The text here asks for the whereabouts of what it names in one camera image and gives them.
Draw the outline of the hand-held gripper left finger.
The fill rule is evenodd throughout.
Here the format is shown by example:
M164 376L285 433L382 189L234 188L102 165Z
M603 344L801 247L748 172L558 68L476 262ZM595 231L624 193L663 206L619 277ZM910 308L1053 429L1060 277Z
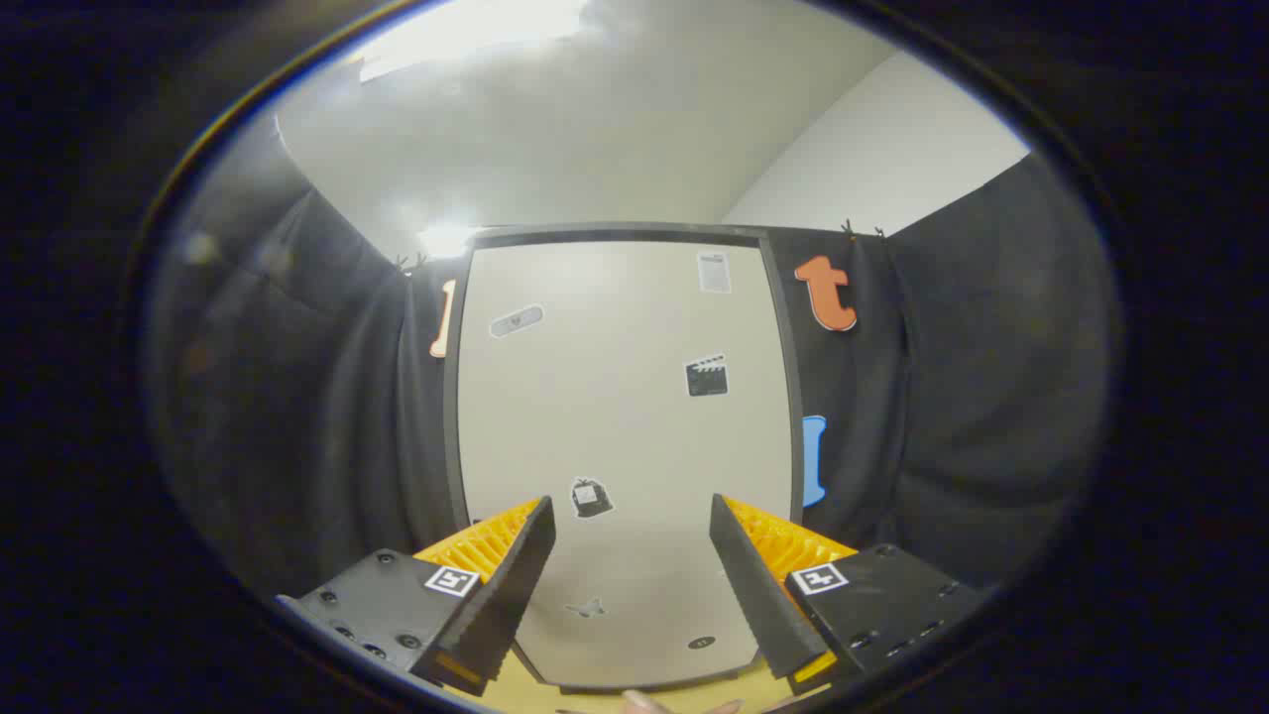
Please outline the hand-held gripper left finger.
M530 498L416 554L378 548L297 597L287 620L409 699L480 698L503 673L556 542Z

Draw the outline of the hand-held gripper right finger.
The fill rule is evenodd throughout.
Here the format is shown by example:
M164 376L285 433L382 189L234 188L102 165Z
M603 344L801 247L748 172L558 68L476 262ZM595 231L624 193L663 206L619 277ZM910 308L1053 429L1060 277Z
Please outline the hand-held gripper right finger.
M892 543L857 550L725 495L709 539L758 654L794 694L897 670L983 602Z

